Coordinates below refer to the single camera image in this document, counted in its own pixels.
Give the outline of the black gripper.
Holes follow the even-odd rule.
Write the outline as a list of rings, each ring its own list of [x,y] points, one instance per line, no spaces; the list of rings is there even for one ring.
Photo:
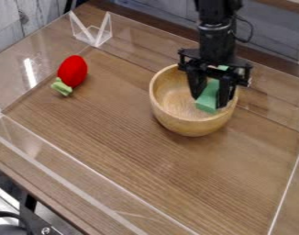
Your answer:
[[[180,49],[179,70],[187,73],[189,93],[197,99],[207,76],[219,80],[217,107],[233,98],[236,85],[248,86],[252,65],[235,55],[235,36],[229,27],[199,27],[199,47]]]

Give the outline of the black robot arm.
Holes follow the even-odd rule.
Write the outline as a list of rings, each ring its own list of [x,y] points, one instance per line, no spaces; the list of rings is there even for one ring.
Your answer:
[[[248,87],[252,65],[235,55],[236,41],[248,42],[253,27],[237,16],[243,0],[195,0],[199,12],[199,48],[180,49],[177,68],[187,74],[196,108],[216,113]]]

